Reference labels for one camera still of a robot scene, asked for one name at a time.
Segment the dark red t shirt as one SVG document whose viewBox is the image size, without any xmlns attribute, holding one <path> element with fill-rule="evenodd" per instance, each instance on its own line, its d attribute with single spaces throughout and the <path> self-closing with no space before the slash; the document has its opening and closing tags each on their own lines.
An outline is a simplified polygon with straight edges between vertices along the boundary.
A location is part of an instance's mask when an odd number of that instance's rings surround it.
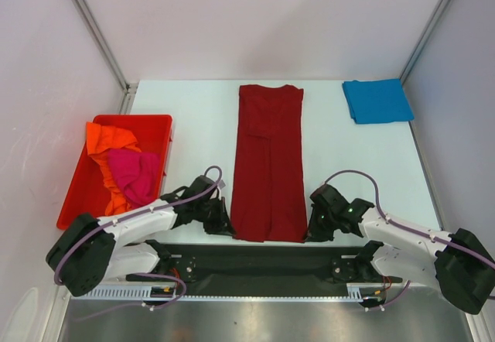
<svg viewBox="0 0 495 342">
<path fill-rule="evenodd" d="M 303 241 L 302 101 L 292 85 L 239 88 L 230 218 L 245 241 Z"/>
</svg>

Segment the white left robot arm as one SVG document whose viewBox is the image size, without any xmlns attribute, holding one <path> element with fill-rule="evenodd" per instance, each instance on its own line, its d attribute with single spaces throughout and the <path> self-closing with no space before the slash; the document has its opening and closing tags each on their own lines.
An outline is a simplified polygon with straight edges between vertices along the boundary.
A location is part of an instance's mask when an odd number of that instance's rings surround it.
<svg viewBox="0 0 495 342">
<path fill-rule="evenodd" d="M 109 217 L 77 216 L 46 255 L 55 283 L 80 297 L 105 280 L 164 279 L 170 253 L 154 234 L 198 221 L 208 234 L 234 235 L 223 187 L 222 179 L 202 174 L 144 207 Z"/>
</svg>

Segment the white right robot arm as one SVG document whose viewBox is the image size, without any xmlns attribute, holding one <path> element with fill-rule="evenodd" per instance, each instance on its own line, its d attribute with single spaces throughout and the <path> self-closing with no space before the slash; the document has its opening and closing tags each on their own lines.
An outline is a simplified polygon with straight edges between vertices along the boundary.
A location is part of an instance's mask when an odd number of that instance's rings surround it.
<svg viewBox="0 0 495 342">
<path fill-rule="evenodd" d="M 380 275 L 428 286 L 465 313 L 477 315 L 494 290 L 494 260 L 472 232 L 428 229 L 387 214 L 378 201 L 349 202 L 324 184 L 310 196 L 307 241 L 332 241 L 340 231 L 367 239 L 354 259 L 366 281 Z"/>
</svg>

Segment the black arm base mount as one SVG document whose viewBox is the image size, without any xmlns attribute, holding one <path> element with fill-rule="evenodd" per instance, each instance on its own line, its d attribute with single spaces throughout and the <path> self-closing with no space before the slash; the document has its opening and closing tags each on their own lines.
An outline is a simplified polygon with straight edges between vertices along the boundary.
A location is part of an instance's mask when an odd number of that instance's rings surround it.
<svg viewBox="0 0 495 342">
<path fill-rule="evenodd" d="M 145 244 L 156 252 L 159 261 L 147 275 L 137 275 L 139 281 L 170 282 L 170 279 L 159 278 L 156 275 L 167 275 L 182 279 L 185 283 L 197 280 L 196 259 L 194 257 L 172 254 L 166 245 L 158 243 L 156 240 L 147 240 Z"/>
</svg>

